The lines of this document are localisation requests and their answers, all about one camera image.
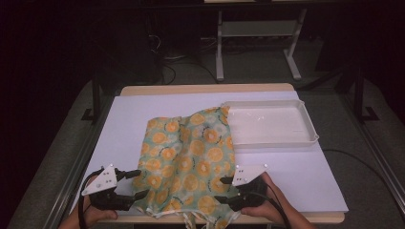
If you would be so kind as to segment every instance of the floral cloth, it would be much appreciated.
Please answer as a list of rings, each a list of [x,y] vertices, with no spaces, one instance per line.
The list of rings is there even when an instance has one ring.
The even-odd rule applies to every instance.
[[[235,173],[228,110],[149,120],[138,166],[142,173],[133,182],[135,191],[150,189],[136,202],[141,211],[156,218],[180,214],[187,228],[195,228],[195,217],[205,219],[207,229],[220,229],[239,216],[214,198],[237,194],[235,187],[220,181]]]

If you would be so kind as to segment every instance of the dark background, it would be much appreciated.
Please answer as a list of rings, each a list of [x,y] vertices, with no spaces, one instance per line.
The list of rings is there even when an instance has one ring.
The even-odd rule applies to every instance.
[[[111,94],[123,85],[145,85],[160,79],[157,59],[148,52],[141,13],[106,15],[80,10],[83,3],[94,5],[51,0],[2,3],[0,197],[4,219],[0,228],[7,226],[76,96],[93,74],[102,75],[104,90]],[[212,11],[191,15],[193,20],[184,24],[182,19],[190,18],[190,13],[167,12],[152,26],[160,30],[167,44],[193,51],[198,44],[182,47],[179,41],[188,36],[186,40],[198,43],[199,35],[215,34],[217,19]],[[246,16],[242,11],[229,14],[241,15]],[[405,122],[403,17],[399,6],[388,3],[310,9],[301,39],[324,39],[318,70],[330,71],[355,60]],[[116,26],[122,26],[122,21],[134,30],[124,33],[127,30]],[[193,23],[201,29],[193,30]],[[137,40],[137,45],[129,37]],[[127,55],[124,50],[129,46],[133,53],[146,53],[142,55],[146,57],[139,60],[138,55]],[[144,62],[127,68],[139,61]]]

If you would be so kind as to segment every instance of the table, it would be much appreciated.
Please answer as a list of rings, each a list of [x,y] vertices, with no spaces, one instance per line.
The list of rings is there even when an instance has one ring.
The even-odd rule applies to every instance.
[[[136,169],[140,144],[143,141],[146,121],[154,116],[190,115],[190,111],[218,104],[223,100],[269,100],[298,98],[289,84],[240,84],[240,85],[180,85],[136,86],[124,88],[116,97],[98,139],[86,175],[100,166],[114,164],[119,170]],[[256,158],[270,160],[273,180],[285,195],[309,221],[314,223],[339,223],[348,211],[330,167],[319,144],[302,152],[291,153],[288,149],[263,154],[254,151],[236,151],[236,161]],[[129,195],[131,180],[122,180],[117,192]],[[182,223],[180,217],[153,219],[135,210],[119,212],[117,222],[127,223]],[[267,219],[240,216],[234,223],[270,223]]]

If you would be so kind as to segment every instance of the gray carpet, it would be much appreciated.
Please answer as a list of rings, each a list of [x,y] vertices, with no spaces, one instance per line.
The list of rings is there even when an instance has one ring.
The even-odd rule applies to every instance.
[[[271,40],[268,42],[268,46],[255,47],[248,52],[226,54],[223,83],[286,82],[299,87],[322,74],[314,71],[322,42],[298,44],[294,56],[303,76],[301,81],[294,81],[290,76],[282,53],[282,48],[286,44]],[[169,66],[176,71],[173,84],[215,83],[212,75],[207,71],[215,74],[214,52],[201,54],[198,58],[183,59]],[[163,72],[166,82],[173,77],[170,69],[164,69]],[[373,154],[360,132],[359,124],[352,117],[350,109],[347,109],[347,103],[348,101],[350,103],[352,94],[348,94],[349,99],[336,94],[331,89],[336,80],[333,79],[312,92],[299,93],[300,98],[306,102],[314,127],[320,135],[321,147],[358,156],[378,171]],[[72,163],[85,143],[87,135],[95,127],[90,121],[80,120],[84,111],[91,108],[91,102],[91,85],[88,84],[77,97],[66,117],[52,147],[32,180],[32,185],[14,214],[9,228],[43,228],[53,209],[54,201],[58,198],[63,181],[68,177]],[[405,128],[386,105],[379,90],[369,82],[366,83],[364,103],[365,106],[373,107],[380,118],[379,121],[367,122],[365,128],[369,130],[378,147],[384,152],[402,185],[405,185],[405,177],[402,176],[405,174],[403,165]],[[343,223],[318,225],[319,228],[404,228],[404,221],[390,193],[376,174],[362,163],[342,153],[327,151],[325,155],[350,211],[346,214]],[[144,228],[146,227],[160,228],[158,225],[147,225]],[[133,227],[128,224],[100,223],[95,228]]]

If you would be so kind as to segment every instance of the rectangular container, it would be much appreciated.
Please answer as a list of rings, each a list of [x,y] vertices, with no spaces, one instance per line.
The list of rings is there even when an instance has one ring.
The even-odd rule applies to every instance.
[[[295,148],[319,136],[301,100],[229,101],[228,124],[235,149]]]

